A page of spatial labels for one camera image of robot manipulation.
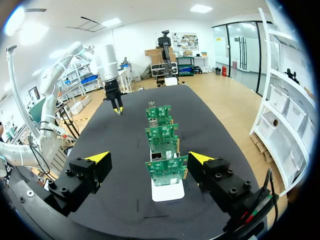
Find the glass door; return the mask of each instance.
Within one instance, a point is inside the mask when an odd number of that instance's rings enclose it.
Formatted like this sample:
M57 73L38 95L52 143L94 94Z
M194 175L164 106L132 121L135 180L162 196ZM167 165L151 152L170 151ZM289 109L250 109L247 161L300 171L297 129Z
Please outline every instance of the glass door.
M215 67L222 71L222 66L226 66L226 74L229 72L229 43L227 28L225 25L213 28Z
M260 45L255 22L228 24L230 38L230 77L257 91L260 66Z

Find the wooden floor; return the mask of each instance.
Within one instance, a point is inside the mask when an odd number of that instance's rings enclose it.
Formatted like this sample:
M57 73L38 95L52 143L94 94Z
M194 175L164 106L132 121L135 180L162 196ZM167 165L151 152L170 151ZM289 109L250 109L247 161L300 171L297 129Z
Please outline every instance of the wooden floor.
M265 161L265 156L260 153L249 136L262 98L241 83L215 73L179 77L180 84L182 84L182 81L188 84L205 102L227 129L249 162L259 186L262 187L268 168L272 168L275 191L276 193L281 192L284 189L284 184L277 166L274 163L269 164ZM145 89L156 88L156 80L150 78L132 82L133 91L142 87ZM91 117L101 104L105 94L103 90L97 90L90 92L89 96L91 102L80 114L73 117L80 132L88 123L88 120L80 119ZM279 215L281 215L287 208L287 196L281 197L277 204ZM273 224L274 217L275 211L273 209L267 215L269 228Z

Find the green circuit board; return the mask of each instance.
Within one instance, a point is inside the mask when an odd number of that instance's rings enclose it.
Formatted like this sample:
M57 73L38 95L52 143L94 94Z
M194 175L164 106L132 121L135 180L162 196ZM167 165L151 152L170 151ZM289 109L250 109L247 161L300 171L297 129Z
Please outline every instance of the green circuit board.
M145 129L154 160L171 159L179 152L180 140L175 135L178 124L149 127Z
M171 106L152 107L145 110L149 127L160 127L173 124L172 117L169 116Z
M145 163L149 174L156 186L178 184L187 177L188 156L181 156L160 161L148 161Z

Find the red fire extinguisher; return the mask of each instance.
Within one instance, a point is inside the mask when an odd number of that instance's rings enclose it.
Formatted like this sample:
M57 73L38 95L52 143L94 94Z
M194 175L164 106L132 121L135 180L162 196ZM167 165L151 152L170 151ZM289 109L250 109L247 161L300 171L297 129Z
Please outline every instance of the red fire extinguisher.
M226 77L227 76L227 67L222 66L222 76Z

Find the black table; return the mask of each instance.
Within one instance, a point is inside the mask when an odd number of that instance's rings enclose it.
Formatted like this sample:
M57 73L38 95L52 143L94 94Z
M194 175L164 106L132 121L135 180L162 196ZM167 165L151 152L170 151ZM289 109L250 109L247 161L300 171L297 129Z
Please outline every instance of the black table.
M148 101L155 101L158 107L171 105L181 154L193 151L225 158L236 175L251 181L255 192L258 184L253 171L228 131L185 85L132 92L122 101L122 116L117 116L109 101L100 105L68 157L73 160L110 151L113 165L97 194L89 195L69 218L126 237L205 240L221 234L230 217L208 194L201 194L191 174L183 181L183 199L153 202L145 167L150 159L145 109Z

